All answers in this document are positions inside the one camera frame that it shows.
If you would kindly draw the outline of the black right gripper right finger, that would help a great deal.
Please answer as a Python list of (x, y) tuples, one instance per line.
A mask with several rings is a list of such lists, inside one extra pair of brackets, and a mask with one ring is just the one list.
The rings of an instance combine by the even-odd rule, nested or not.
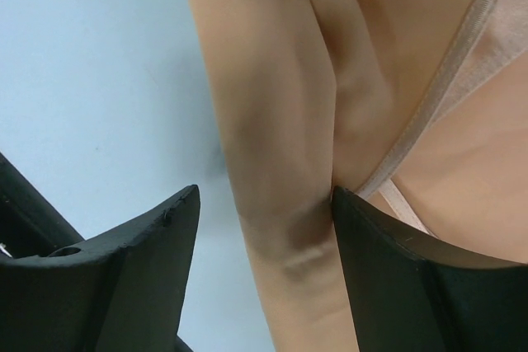
[(526, 350), (526, 265), (435, 239), (341, 187), (332, 218), (360, 350)]

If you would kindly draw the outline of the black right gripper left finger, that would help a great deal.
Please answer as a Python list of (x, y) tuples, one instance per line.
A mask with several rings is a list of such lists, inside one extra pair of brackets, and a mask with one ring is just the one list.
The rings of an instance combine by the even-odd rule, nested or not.
[(177, 332), (199, 215), (190, 185), (49, 256), (2, 258), (2, 350), (186, 350)]

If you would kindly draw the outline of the peach satin napkin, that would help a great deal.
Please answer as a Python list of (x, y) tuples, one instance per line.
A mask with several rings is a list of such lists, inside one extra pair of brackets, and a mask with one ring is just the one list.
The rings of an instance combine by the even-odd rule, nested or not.
[(362, 351), (341, 187), (527, 267), (527, 0), (190, 0), (278, 351)]

